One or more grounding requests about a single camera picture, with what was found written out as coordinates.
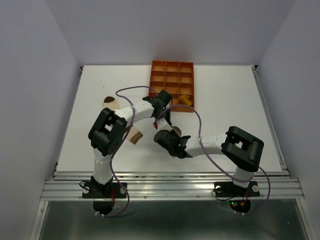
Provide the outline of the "mustard yellow striped sock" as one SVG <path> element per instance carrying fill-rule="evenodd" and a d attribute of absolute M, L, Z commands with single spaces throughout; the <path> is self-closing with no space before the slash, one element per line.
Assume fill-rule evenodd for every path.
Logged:
<path fill-rule="evenodd" d="M 180 95 L 178 100 L 180 105 L 193 106 L 192 98 L 189 95 Z"/>

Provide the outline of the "orange compartment tray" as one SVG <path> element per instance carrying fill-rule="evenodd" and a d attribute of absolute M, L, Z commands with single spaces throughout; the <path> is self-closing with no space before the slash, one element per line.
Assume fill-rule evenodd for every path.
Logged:
<path fill-rule="evenodd" d="M 153 60 L 151 64 L 149 86 L 152 88 L 148 95 L 154 97 L 161 90 L 172 96 L 170 106 L 179 105 L 179 96 L 188 95 L 195 105 L 195 77 L 194 63 L 186 61 Z M 174 108 L 174 112 L 190 113 L 191 110 L 184 105 Z"/>

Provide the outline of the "cream and brown sock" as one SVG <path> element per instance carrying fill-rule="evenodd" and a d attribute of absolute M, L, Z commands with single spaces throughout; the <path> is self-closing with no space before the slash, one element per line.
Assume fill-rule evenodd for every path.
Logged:
<path fill-rule="evenodd" d="M 113 110 L 113 111 L 120 109 L 118 100 L 115 99 L 113 96 L 107 96 L 104 99 L 103 107 L 109 108 L 110 110 Z M 135 145 L 142 137 L 143 137 L 143 134 L 135 126 L 132 126 L 126 139 Z"/>

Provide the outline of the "taupe sock with maroon cuff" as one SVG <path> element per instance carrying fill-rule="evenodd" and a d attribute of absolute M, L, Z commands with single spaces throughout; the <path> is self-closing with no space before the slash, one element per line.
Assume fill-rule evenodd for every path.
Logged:
<path fill-rule="evenodd" d="M 182 136 L 182 131 L 177 126 L 173 126 L 172 128 L 174 129 L 174 131 L 179 137 Z"/>

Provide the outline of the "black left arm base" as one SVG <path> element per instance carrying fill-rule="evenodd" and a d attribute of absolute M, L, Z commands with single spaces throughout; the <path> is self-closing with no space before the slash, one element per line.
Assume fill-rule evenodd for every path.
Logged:
<path fill-rule="evenodd" d="M 88 180 L 79 183 L 82 188 L 82 198 L 93 200 L 92 208 L 95 215 L 102 218 L 117 217 L 128 207 L 129 201 L 122 210 L 116 210 L 116 200 L 125 200 L 128 197 L 126 193 L 128 184 L 123 182 L 122 185 L 124 188 L 112 180 L 105 185 Z"/>

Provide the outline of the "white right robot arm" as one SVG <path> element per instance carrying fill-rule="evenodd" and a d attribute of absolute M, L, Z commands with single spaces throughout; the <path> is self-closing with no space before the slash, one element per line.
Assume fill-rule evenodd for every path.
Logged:
<path fill-rule="evenodd" d="M 265 146 L 261 139 L 236 126 L 229 127 L 224 134 L 207 137 L 179 136 L 173 129 L 162 129 L 155 134 L 153 141 L 179 159 L 202 155 L 226 156 L 236 165 L 230 182 L 231 192 L 235 195 L 242 195 L 248 190 L 259 169 Z"/>

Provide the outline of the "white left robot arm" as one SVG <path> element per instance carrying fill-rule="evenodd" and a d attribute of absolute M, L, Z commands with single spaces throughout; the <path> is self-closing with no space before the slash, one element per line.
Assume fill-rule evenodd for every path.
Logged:
<path fill-rule="evenodd" d="M 172 96 L 162 90 L 155 97 L 146 96 L 130 107 L 116 110 L 108 107 L 102 109 L 88 134 L 94 152 L 91 182 L 95 184 L 94 191 L 100 197 L 106 197 L 111 193 L 109 183 L 113 179 L 111 161 L 121 147 L 125 134 L 136 122 L 159 118 L 171 101 Z"/>

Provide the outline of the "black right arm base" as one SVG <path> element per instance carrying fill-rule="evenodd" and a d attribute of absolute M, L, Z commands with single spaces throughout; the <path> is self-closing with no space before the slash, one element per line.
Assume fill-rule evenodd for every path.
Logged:
<path fill-rule="evenodd" d="M 219 201 L 228 201 L 231 209 L 241 214 L 247 214 L 251 209 L 250 198 L 261 196 L 256 181 L 250 181 L 246 188 L 237 186 L 232 181 L 215 182 L 212 194 Z"/>

